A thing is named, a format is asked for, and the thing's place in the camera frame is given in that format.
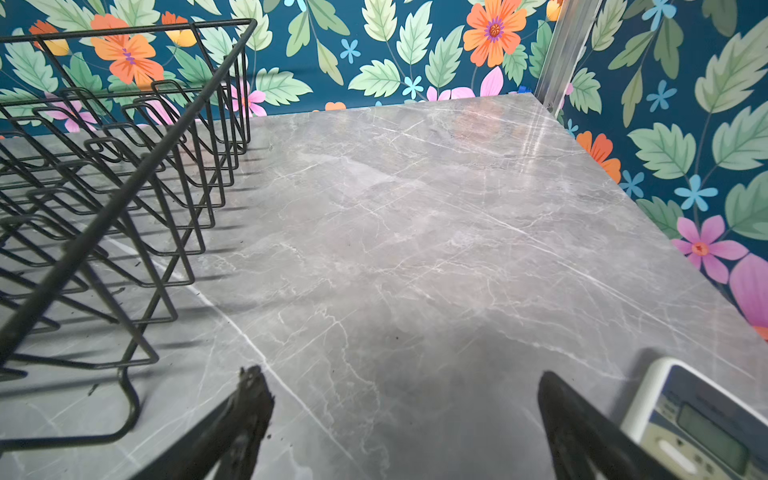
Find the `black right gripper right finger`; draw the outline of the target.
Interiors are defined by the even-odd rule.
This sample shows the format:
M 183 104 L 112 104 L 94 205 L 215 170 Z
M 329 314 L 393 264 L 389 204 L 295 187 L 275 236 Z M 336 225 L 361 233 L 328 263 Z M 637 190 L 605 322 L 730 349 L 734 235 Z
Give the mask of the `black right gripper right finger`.
M 537 401 L 557 479 L 675 477 L 555 372 L 541 376 Z

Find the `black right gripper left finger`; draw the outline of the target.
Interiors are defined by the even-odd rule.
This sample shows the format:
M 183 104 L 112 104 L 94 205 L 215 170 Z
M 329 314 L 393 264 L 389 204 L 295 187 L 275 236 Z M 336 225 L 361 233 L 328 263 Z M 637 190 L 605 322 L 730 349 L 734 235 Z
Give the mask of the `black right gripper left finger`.
M 135 479 L 249 479 L 275 407 L 262 369 L 242 368 L 234 392 Z

